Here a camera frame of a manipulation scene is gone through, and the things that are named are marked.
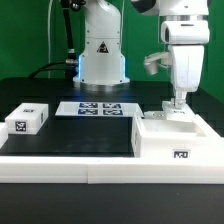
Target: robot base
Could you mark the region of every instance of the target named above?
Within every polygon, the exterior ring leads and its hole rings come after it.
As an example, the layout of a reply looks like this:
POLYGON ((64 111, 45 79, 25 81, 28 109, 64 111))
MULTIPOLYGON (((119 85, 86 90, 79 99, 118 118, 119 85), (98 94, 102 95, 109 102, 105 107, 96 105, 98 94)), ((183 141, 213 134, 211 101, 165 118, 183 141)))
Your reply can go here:
POLYGON ((130 80, 126 78, 125 80, 122 80, 122 82, 117 84, 97 84, 97 83, 87 83, 81 81, 79 78, 73 79, 73 86, 74 88, 83 89, 87 91, 93 91, 93 92, 112 92, 112 91, 119 91, 119 90, 125 90, 129 88, 130 80))

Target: black cable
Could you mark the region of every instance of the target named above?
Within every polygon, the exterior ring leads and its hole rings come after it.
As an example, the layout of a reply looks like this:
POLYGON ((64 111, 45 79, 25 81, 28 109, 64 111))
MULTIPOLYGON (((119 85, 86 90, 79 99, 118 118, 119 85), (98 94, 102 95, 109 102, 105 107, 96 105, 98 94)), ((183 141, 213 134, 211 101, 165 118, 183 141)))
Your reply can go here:
POLYGON ((47 68, 51 67, 51 66, 54 66, 54 65, 64 65, 65 62, 64 61, 56 61, 56 62, 51 62, 49 64, 46 64, 42 67, 40 67, 39 69, 37 69, 36 71, 32 72, 30 75, 28 75, 28 78, 29 79, 32 79, 34 78, 39 72, 42 72, 43 70, 46 71, 47 68))
POLYGON ((41 73, 41 72, 48 72, 48 71, 65 71, 65 70, 68 70, 68 69, 66 69, 66 68, 49 68, 49 69, 41 69, 41 70, 39 70, 39 71, 35 74, 35 76, 38 75, 38 74, 41 73))
POLYGON ((64 16, 65 31, 66 31, 66 37, 67 37, 68 58, 75 60, 77 57, 76 57, 74 43, 73 43, 72 28, 71 28, 71 21, 70 21, 70 15, 69 15, 70 1, 61 0, 61 7, 63 11, 63 16, 64 16))

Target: triangular warning sticker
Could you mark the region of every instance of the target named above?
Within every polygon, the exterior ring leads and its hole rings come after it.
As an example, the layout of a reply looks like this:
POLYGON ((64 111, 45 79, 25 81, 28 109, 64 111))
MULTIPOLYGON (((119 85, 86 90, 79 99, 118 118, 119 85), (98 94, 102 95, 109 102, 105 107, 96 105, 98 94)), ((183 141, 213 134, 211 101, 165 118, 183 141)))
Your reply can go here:
POLYGON ((100 47, 98 48, 97 52, 98 52, 98 53, 109 53, 109 51, 108 51, 108 49, 107 49, 107 46, 106 46, 106 44, 104 43, 104 41, 103 41, 103 43, 100 45, 100 47))

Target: white block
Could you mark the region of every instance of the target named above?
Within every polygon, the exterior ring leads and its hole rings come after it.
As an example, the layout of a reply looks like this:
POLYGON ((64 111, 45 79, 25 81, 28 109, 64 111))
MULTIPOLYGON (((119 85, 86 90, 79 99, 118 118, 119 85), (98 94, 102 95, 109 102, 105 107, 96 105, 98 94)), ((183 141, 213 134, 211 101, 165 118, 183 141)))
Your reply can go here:
POLYGON ((5 121, 10 134, 35 135, 48 118, 48 104, 22 103, 5 121))
POLYGON ((0 148, 8 139, 8 130, 6 123, 0 123, 0 148))

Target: white platform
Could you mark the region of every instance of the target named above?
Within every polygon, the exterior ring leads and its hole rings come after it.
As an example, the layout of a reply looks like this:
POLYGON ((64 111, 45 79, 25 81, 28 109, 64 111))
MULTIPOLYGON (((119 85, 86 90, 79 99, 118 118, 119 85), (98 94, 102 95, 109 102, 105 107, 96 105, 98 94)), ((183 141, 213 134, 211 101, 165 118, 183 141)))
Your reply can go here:
POLYGON ((137 103, 61 102, 56 116, 144 117, 137 103))

